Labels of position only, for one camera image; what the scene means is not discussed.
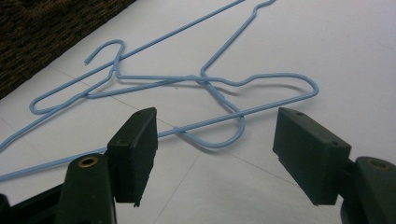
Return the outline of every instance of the wire hanger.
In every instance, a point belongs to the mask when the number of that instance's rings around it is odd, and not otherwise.
[[[259,8],[261,7],[267,7],[272,5],[276,0],[270,0],[270,1],[266,1],[264,3],[260,3],[257,6],[254,7],[252,14],[250,15],[250,17],[248,17],[248,19],[243,23],[243,25],[224,43],[224,45],[207,61],[207,63],[205,63],[203,65],[203,67],[201,68],[200,71],[200,76],[197,75],[187,75],[187,76],[131,76],[131,75],[123,75],[120,72],[120,67],[119,67],[119,63],[120,61],[122,61],[123,59],[126,59],[128,57],[131,57],[133,55],[135,55],[136,53],[147,49],[155,44],[158,44],[160,42],[162,42],[163,40],[165,40],[166,38],[169,38],[173,35],[176,35],[178,33],[180,33],[183,30],[186,30],[190,27],[192,27],[193,25],[201,22],[201,21],[205,21],[210,17],[213,17],[217,14],[219,14],[220,12],[236,6],[239,3],[244,2],[244,0],[237,0],[232,2],[231,4],[222,7],[212,13],[207,14],[206,16],[203,16],[202,18],[193,21],[191,23],[188,23],[187,25],[184,25],[178,29],[176,29],[173,32],[170,32],[167,35],[163,35],[160,38],[157,38],[151,42],[148,42],[146,45],[143,45],[137,49],[134,49],[126,54],[122,54],[124,49],[125,49],[125,44],[122,40],[111,40],[106,42],[105,44],[101,45],[100,47],[98,47],[88,58],[87,60],[85,60],[85,63],[88,64],[102,49],[106,48],[109,45],[114,45],[114,44],[118,44],[120,45],[119,51],[117,52],[115,59],[109,63],[105,63],[102,66],[99,66],[96,69],[93,69],[91,72],[88,72],[80,77],[77,77],[67,83],[64,83],[62,86],[59,86],[55,89],[53,89],[52,91],[49,91],[47,93],[42,94],[41,96],[38,96],[37,98],[35,98],[32,103],[30,103],[29,107],[30,110],[32,111],[32,113],[36,114],[36,115],[43,115],[41,118],[35,120],[34,122],[32,122],[31,124],[27,125],[26,127],[24,127],[23,129],[19,130],[18,132],[12,134],[8,139],[6,139],[3,143],[0,144],[0,152],[5,150],[5,148],[11,144],[13,141],[15,141],[16,139],[20,138],[22,135],[24,135],[26,132],[32,130],[35,126],[37,126],[38,124],[40,124],[41,122],[43,122],[44,120],[50,118],[51,116],[55,115],[56,113],[58,113],[61,110],[65,110],[67,107],[69,107],[70,105],[72,105],[75,101],[80,100],[80,99],[96,99],[96,98],[102,98],[102,97],[107,97],[107,96],[113,96],[113,95],[117,95],[117,94],[123,94],[123,93],[127,93],[127,92],[132,92],[132,91],[141,91],[141,90],[145,90],[145,89],[150,89],[150,88],[155,88],[155,87],[159,87],[159,86],[163,86],[163,85],[169,85],[169,84],[174,84],[174,83],[178,83],[178,82],[183,82],[183,81],[194,81],[197,82],[199,85],[204,86],[212,95],[213,97],[219,101],[220,103],[222,103],[223,105],[225,105],[226,107],[228,107],[231,111],[233,111],[230,114],[224,115],[224,116],[220,116],[217,118],[213,118],[213,119],[208,119],[208,120],[204,120],[204,121],[200,121],[200,122],[196,122],[193,124],[189,124],[183,127],[175,127],[171,130],[162,132],[162,133],[158,133],[158,138],[162,138],[171,134],[182,134],[185,138],[191,140],[193,143],[198,144],[202,147],[206,147],[209,150],[213,150],[213,151],[218,151],[223,147],[227,147],[230,144],[232,144],[233,142],[235,142],[244,132],[245,127],[246,127],[246,119],[245,116],[249,115],[249,114],[253,114],[253,113],[257,113],[266,109],[270,109],[270,108],[274,108],[277,106],[282,106],[282,105],[287,105],[287,104],[291,104],[291,103],[295,103],[298,101],[302,101],[308,98],[311,98],[315,95],[318,94],[318,85],[315,83],[315,81],[313,81],[311,78],[303,76],[303,75],[299,75],[299,74],[294,74],[294,73],[275,73],[275,74],[258,74],[258,75],[254,75],[251,77],[248,77],[244,80],[241,81],[231,81],[228,79],[225,79],[223,77],[210,77],[206,70],[219,58],[219,56],[228,48],[231,46],[231,44],[235,41],[235,39],[240,36],[244,30],[252,23],[252,21],[254,20],[254,18],[257,15],[257,11]],[[44,108],[44,109],[36,109],[35,105],[37,103],[39,103],[40,101],[46,99],[47,97],[61,91],[64,90],[66,88],[68,88],[69,86],[80,82],[81,80],[90,77],[102,70],[104,70],[105,68],[111,66],[109,73],[107,75],[107,77],[105,77],[104,79],[100,80],[99,82],[97,82],[96,84],[92,85],[91,87],[89,87],[87,90],[82,91],[80,93],[77,93],[76,95],[74,95],[73,97],[71,97],[70,99],[68,99],[67,101],[65,101],[64,103],[61,103],[59,105],[55,105],[52,107],[48,107],[48,108]],[[300,80],[305,81],[307,84],[309,84],[312,87],[312,91],[309,93],[305,93],[303,95],[300,96],[295,96],[295,97],[291,97],[288,99],[284,99],[281,101],[277,101],[277,102],[273,102],[271,104],[267,104],[267,105],[259,105],[256,107],[252,107],[250,109],[246,109],[246,110],[240,110],[236,105],[234,105],[233,103],[231,103],[230,101],[228,101],[226,99],[226,97],[221,94],[216,87],[214,87],[212,85],[212,83],[214,82],[219,82],[219,83],[223,83],[229,86],[233,86],[233,87],[240,87],[240,86],[244,86],[247,85],[248,83],[256,80],[256,79],[263,79],[263,78],[275,78],[275,77],[288,77],[288,78],[297,78]],[[115,90],[115,91],[102,91],[102,92],[97,92],[97,93],[92,93],[92,91],[96,90],[97,88],[99,88],[100,86],[104,85],[105,83],[107,83],[109,80],[111,80],[112,78],[117,78],[117,79],[134,79],[134,80],[156,80],[156,82],[152,82],[152,83],[148,83],[148,84],[141,84],[141,85],[137,85],[137,86],[132,86],[132,87],[128,87],[128,88],[124,88],[124,89],[120,89],[120,90]],[[219,123],[219,122],[223,122],[225,120],[228,119],[238,119],[239,120],[239,128],[236,131],[236,133],[230,137],[228,140],[220,142],[220,143],[210,143],[207,142],[201,138],[199,138],[198,136],[192,134],[192,133],[188,133],[188,131],[193,130],[193,129],[197,129],[197,128],[201,128],[201,127],[205,127],[214,123]],[[13,172],[10,174],[6,174],[6,175],[0,175],[0,182],[1,181],[5,181],[11,178],[15,178],[17,176],[21,176],[21,175],[28,175],[40,170],[44,170],[44,169],[49,169],[50,167],[53,166],[58,166],[61,164],[64,164],[66,162],[70,162],[72,160],[74,160],[75,158],[78,158],[82,155],[86,155],[86,154],[91,154],[91,153],[104,153],[106,151],[105,147],[102,148],[98,148],[96,150],[93,151],[89,151],[89,152],[85,152],[85,153],[81,153],[78,155],[74,155],[71,157],[67,157],[67,158],[63,158],[57,161],[51,161],[51,162],[47,162],[44,164],[40,164],[34,167],[30,167],[27,169],[23,169],[17,172]]]

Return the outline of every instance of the blue clothes hanger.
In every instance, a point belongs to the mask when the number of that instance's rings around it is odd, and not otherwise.
[[[197,123],[193,123],[190,125],[186,125],[183,127],[175,127],[171,130],[162,132],[162,133],[158,133],[158,138],[162,138],[171,134],[182,134],[185,138],[191,140],[193,143],[198,144],[202,147],[206,147],[209,150],[213,150],[213,151],[218,151],[223,147],[227,147],[230,144],[232,144],[233,142],[235,142],[244,132],[245,127],[246,127],[246,119],[245,116],[249,115],[249,114],[253,114],[253,113],[257,113],[266,109],[270,109],[270,108],[274,108],[277,106],[282,106],[282,105],[287,105],[287,104],[291,104],[291,103],[295,103],[298,101],[302,101],[308,98],[311,98],[315,95],[318,94],[318,85],[315,83],[315,81],[313,81],[311,78],[303,76],[303,75],[299,75],[299,74],[294,74],[294,73],[275,73],[275,74],[258,74],[258,75],[254,75],[251,77],[248,77],[244,80],[241,81],[231,81],[228,79],[225,79],[223,77],[210,77],[207,74],[207,69],[218,59],[218,57],[228,48],[231,46],[231,44],[235,41],[235,39],[240,36],[244,30],[252,23],[252,21],[254,20],[254,18],[257,15],[257,11],[259,8],[261,7],[267,7],[272,5],[276,0],[270,0],[270,1],[266,1],[264,3],[260,3],[257,6],[254,7],[252,14],[250,15],[250,17],[243,23],[243,25],[230,37],[230,39],[227,40],[226,43],[224,43],[224,45],[207,61],[207,63],[205,63],[203,65],[203,67],[201,68],[200,71],[200,76],[197,75],[186,75],[186,76],[132,76],[132,75],[123,75],[120,72],[120,68],[119,68],[119,63],[120,61],[122,61],[123,59],[126,59],[128,57],[131,57],[133,55],[135,55],[136,53],[147,49],[157,43],[160,43],[161,41],[165,40],[166,38],[169,38],[170,36],[176,35],[178,33],[180,33],[183,30],[186,30],[190,27],[192,27],[193,25],[201,22],[201,21],[205,21],[208,18],[215,16],[217,14],[219,14],[220,12],[236,6],[237,4],[244,2],[244,0],[238,0],[235,2],[232,2],[230,5],[227,5],[225,7],[222,7],[206,16],[203,16],[201,19],[198,19],[196,21],[193,21],[185,26],[182,26],[178,29],[176,29],[175,31],[167,34],[167,35],[163,35],[160,38],[157,38],[149,43],[147,43],[146,45],[143,45],[135,50],[132,50],[126,54],[122,54],[124,49],[125,49],[125,44],[123,41],[121,40],[112,40],[112,41],[108,41],[105,44],[101,45],[100,47],[98,47],[88,58],[87,60],[85,60],[85,63],[88,64],[103,48],[106,48],[109,45],[114,45],[114,44],[118,44],[120,45],[120,49],[115,57],[115,59],[109,63],[106,63],[96,69],[93,69],[91,72],[86,73],[84,75],[82,75],[81,77],[77,77],[65,84],[63,84],[62,86],[55,88],[52,91],[49,91],[47,93],[44,93],[43,95],[35,98],[32,103],[30,103],[29,107],[30,110],[32,111],[32,113],[37,114],[37,115],[43,115],[41,118],[35,120],[34,122],[32,122],[31,124],[27,125],[25,128],[19,130],[18,132],[14,133],[13,135],[11,135],[8,139],[6,139],[6,141],[4,141],[3,143],[0,144],[0,152],[5,150],[5,148],[12,143],[13,141],[15,141],[16,139],[18,139],[19,137],[21,137],[22,135],[24,135],[26,132],[32,130],[36,125],[40,124],[41,122],[43,122],[44,120],[50,118],[51,116],[55,115],[56,113],[60,112],[61,110],[65,110],[67,107],[69,107],[70,105],[72,105],[75,101],[80,100],[80,99],[96,99],[96,98],[102,98],[102,97],[107,97],[107,96],[113,96],[113,95],[117,95],[117,94],[124,94],[124,93],[128,93],[128,92],[132,92],[132,91],[141,91],[141,90],[145,90],[145,89],[150,89],[150,88],[155,88],[155,87],[159,87],[159,86],[163,86],[163,85],[169,85],[169,84],[173,84],[173,83],[178,83],[178,82],[183,82],[183,81],[194,81],[196,83],[198,83],[199,85],[204,86],[212,95],[213,97],[219,101],[221,104],[225,105],[226,107],[228,107],[231,111],[233,111],[232,113],[228,114],[228,115],[224,115],[224,116],[220,116],[217,118],[213,118],[213,119],[208,119],[208,120],[204,120],[204,121],[200,121]],[[107,75],[107,77],[105,77],[104,79],[100,80],[99,82],[97,82],[96,84],[92,85],[91,87],[89,87],[87,90],[82,91],[76,95],[74,95],[73,97],[71,97],[70,99],[68,99],[67,101],[65,101],[64,103],[61,103],[59,105],[55,105],[52,107],[48,107],[48,108],[44,108],[44,109],[37,109],[35,108],[35,105],[37,103],[39,103],[40,101],[46,99],[47,97],[65,89],[68,88],[69,86],[80,82],[81,80],[90,77],[102,70],[104,70],[105,68],[110,67],[109,73]],[[232,104],[230,101],[228,101],[226,99],[226,97],[224,95],[222,95],[218,89],[212,85],[212,83],[215,82],[219,82],[219,83],[223,83],[229,86],[233,86],[233,87],[240,87],[240,86],[244,86],[247,85],[248,83],[256,80],[256,79],[263,79],[263,78],[275,78],[275,77],[287,77],[287,78],[297,78],[300,80],[305,81],[307,84],[309,84],[312,87],[312,91],[309,93],[305,93],[303,95],[300,96],[296,96],[296,97],[291,97],[289,99],[285,99],[285,100],[281,100],[278,102],[274,102],[271,104],[267,104],[267,105],[259,105],[256,107],[252,107],[250,109],[246,109],[246,110],[240,110],[236,105]],[[105,83],[107,83],[110,79],[112,78],[118,78],[118,79],[134,79],[134,80],[156,80],[156,82],[152,82],[152,83],[148,83],[148,84],[142,84],[142,85],[137,85],[137,86],[132,86],[132,87],[128,87],[128,88],[124,88],[124,89],[120,89],[120,90],[115,90],[115,91],[102,91],[102,92],[97,92],[97,93],[92,93],[92,91],[96,90],[97,88],[99,88],[100,86],[104,85]],[[201,128],[201,127],[205,127],[214,123],[219,123],[219,122],[223,122],[225,120],[228,119],[238,119],[239,121],[239,128],[236,131],[236,133],[230,137],[228,140],[220,142],[220,143],[210,143],[207,142],[201,138],[199,138],[198,136],[192,134],[192,133],[188,133],[188,131],[193,130],[193,129],[197,129],[197,128]],[[71,156],[71,157],[67,157],[67,158],[63,158],[57,161],[51,161],[51,162],[47,162],[44,164],[40,164],[34,167],[30,167],[27,169],[23,169],[17,172],[13,172],[10,174],[6,174],[6,175],[0,175],[0,182],[1,181],[5,181],[11,178],[15,178],[17,176],[21,176],[21,175],[28,175],[40,170],[45,170],[45,169],[49,169],[50,167],[53,166],[58,166],[61,164],[64,164],[66,162],[70,162],[80,156],[86,155],[86,154],[91,154],[91,153],[104,153],[106,151],[106,147],[102,147],[102,148],[98,148],[96,150],[93,151],[89,151],[86,153],[81,153],[75,156]]]

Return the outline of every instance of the wicker basket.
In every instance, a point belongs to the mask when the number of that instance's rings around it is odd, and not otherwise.
[[[1,0],[0,99],[135,0]]]

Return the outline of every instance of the brown woven mat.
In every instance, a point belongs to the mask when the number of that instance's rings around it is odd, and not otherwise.
[[[134,1],[0,1],[0,99]]]

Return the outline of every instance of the brown wicker surface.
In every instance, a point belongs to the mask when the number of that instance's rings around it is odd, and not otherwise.
[[[0,99],[135,0],[0,0]]]

